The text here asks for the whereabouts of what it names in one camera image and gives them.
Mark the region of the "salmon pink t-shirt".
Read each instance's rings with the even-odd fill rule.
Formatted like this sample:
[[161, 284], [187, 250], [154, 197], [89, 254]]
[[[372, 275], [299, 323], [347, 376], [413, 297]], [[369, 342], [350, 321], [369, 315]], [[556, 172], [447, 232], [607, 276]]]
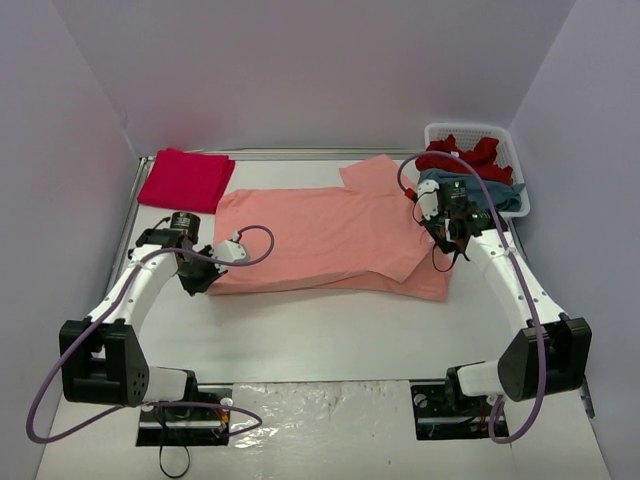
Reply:
[[230, 269], [209, 294], [333, 288], [446, 300], [448, 258], [415, 223], [396, 173], [396, 163], [379, 155], [342, 168], [340, 187], [238, 189], [225, 195], [214, 241], [248, 227], [241, 242], [249, 254], [269, 256]]

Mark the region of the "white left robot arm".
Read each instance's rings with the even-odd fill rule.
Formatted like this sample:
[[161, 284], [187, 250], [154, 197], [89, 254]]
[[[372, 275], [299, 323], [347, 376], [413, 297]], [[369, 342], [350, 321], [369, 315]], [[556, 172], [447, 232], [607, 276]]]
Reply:
[[106, 298], [85, 319], [65, 322], [59, 346], [66, 400], [122, 407], [165, 402], [179, 418], [198, 412], [202, 395], [195, 373], [150, 366], [138, 334], [172, 277], [194, 296], [223, 275], [223, 269], [209, 261], [212, 247], [193, 250], [200, 223], [195, 214], [175, 212], [168, 227], [144, 230], [130, 252], [128, 267]]

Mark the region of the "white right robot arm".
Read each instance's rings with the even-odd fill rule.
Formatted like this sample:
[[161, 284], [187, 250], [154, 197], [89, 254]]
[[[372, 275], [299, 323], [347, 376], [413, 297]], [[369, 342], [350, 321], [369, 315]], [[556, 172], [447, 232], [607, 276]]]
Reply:
[[519, 254], [500, 214], [470, 201], [462, 181], [419, 183], [415, 198], [437, 247], [464, 257], [488, 282], [509, 321], [510, 344], [494, 361], [451, 368], [443, 389], [446, 406], [465, 413], [480, 396], [520, 402], [539, 393], [579, 389], [584, 381], [592, 330], [570, 317], [544, 291]]

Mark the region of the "blue-grey t-shirt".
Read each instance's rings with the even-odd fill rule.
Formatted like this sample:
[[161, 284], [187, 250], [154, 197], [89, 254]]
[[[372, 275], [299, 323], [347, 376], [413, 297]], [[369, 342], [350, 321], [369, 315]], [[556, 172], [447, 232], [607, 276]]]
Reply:
[[[472, 174], [458, 174], [448, 172], [442, 169], [428, 169], [420, 173], [419, 182], [425, 180], [434, 180], [439, 185], [453, 183], [455, 181], [463, 181], [466, 185], [467, 194], [472, 202], [475, 202], [482, 209], [489, 209], [489, 204], [485, 194], [478, 182]], [[494, 207], [499, 212], [518, 212], [521, 209], [521, 191], [525, 185], [516, 183], [506, 185], [497, 181], [484, 180], [484, 185], [489, 192]]]

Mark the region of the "dark red t-shirt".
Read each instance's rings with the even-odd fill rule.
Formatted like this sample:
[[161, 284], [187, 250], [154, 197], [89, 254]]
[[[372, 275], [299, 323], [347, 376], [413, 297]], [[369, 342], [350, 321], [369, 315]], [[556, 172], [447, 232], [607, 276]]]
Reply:
[[444, 140], [431, 141], [427, 151], [438, 152], [438, 155], [424, 155], [416, 160], [419, 172], [428, 169], [442, 169], [458, 174], [469, 174], [469, 170], [458, 162], [445, 156], [445, 153], [458, 156], [469, 164], [483, 180], [497, 181], [506, 185], [512, 183], [513, 168], [500, 167], [497, 163], [497, 147], [499, 140], [492, 137], [481, 138], [472, 150], [461, 150], [456, 138], [449, 135]]

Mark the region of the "white plastic laundry basket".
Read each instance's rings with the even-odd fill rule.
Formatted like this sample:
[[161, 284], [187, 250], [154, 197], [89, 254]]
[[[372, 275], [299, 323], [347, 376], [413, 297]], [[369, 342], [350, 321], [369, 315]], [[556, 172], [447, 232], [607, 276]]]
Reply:
[[458, 156], [474, 168], [503, 218], [522, 218], [530, 212], [524, 177], [507, 130], [487, 124], [440, 122], [429, 124], [424, 138], [428, 150]]

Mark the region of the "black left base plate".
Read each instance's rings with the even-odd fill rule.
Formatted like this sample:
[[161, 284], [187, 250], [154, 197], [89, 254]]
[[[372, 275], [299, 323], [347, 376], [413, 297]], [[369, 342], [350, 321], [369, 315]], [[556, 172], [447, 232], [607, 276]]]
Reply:
[[138, 420], [137, 447], [211, 447], [229, 443], [229, 418], [207, 408], [144, 407]]

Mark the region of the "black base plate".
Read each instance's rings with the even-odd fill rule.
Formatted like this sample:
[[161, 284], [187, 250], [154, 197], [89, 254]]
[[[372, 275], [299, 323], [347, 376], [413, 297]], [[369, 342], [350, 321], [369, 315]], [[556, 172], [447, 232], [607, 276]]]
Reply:
[[229, 443], [229, 418], [207, 408], [144, 407], [138, 420], [137, 447], [211, 447]]
[[492, 406], [486, 397], [454, 399], [444, 380], [409, 383], [418, 441], [488, 439]]

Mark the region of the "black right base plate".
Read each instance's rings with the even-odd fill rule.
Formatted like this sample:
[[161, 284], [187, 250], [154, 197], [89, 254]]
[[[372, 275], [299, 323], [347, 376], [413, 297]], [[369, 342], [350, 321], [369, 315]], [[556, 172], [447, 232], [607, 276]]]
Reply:
[[488, 439], [492, 406], [486, 397], [454, 399], [444, 380], [409, 383], [418, 441]]

